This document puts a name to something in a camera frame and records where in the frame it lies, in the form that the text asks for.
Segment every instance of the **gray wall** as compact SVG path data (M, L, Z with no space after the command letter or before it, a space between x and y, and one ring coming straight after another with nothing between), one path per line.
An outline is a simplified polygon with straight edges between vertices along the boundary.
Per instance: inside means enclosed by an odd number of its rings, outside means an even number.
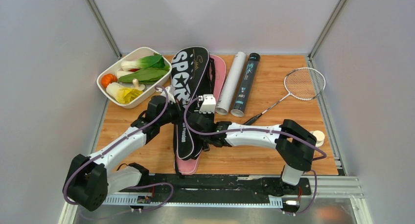
M121 52L307 53L338 0L95 0Z
M116 59L84 0L0 0L0 21L0 222L55 224Z
M415 0L349 0L315 61L373 221L413 223Z

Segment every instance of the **white tube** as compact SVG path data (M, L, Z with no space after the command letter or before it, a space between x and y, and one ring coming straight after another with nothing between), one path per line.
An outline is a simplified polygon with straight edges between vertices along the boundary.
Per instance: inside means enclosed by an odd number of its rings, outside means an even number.
M238 52L233 59L231 69L229 70L228 77L226 78L225 85L223 86L221 95L216 104L216 113L221 115L228 114L229 107L231 106L233 95L235 94L236 86L238 85L239 77L241 76L242 69L246 60L246 54L244 52Z

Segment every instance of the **white tray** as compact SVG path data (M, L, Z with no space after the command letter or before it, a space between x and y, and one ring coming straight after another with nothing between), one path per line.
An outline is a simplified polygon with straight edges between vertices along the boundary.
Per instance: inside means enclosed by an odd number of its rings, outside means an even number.
M146 98L150 97L150 95L152 95L156 91L155 90L156 85L163 85L169 79L170 73L171 73L171 63L165 57L163 57L163 59L164 59L164 64L169 66L168 73L164 77L159 79L155 84L146 85L144 92L140 96L138 96L136 99L134 99L132 102L130 102L129 104L121 104L117 102L115 99L113 99L109 94L107 94L107 92L105 91L105 88L101 84L101 78L108 73L115 75L117 71L121 70L122 61L134 61L145 56L153 55L154 53L158 53L158 52L148 47L140 47L134 50L133 52L126 55L124 58L118 60L118 62L116 62L111 67L106 69L103 73L101 73L96 80L96 84L98 85L99 89L104 93L104 95L107 96L107 98L109 98L111 101L113 101L118 106L121 106L123 108L136 107L138 104L140 104Z

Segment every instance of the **metal floor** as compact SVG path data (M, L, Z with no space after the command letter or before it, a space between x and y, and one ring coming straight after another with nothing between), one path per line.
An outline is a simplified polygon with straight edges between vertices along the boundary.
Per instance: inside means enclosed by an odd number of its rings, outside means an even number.
M304 206L310 199L301 199ZM127 206L103 205L94 212L81 208L88 218L103 218L128 210ZM270 208L161 207L151 212L125 213L89 221L77 213L74 224L357 224L353 206L346 198L318 198L308 212L291 217Z

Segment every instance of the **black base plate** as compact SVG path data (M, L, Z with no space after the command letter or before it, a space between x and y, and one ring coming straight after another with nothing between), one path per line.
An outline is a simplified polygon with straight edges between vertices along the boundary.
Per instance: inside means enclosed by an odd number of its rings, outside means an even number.
M268 195L280 196L278 178L252 178L249 175L196 174L179 178L176 174L150 175L150 184L169 182L174 186L170 202L197 203L269 203ZM308 179L299 182L303 195L311 195ZM297 195L298 186L284 190L284 195ZM170 193L169 186L157 186L153 202L165 200Z

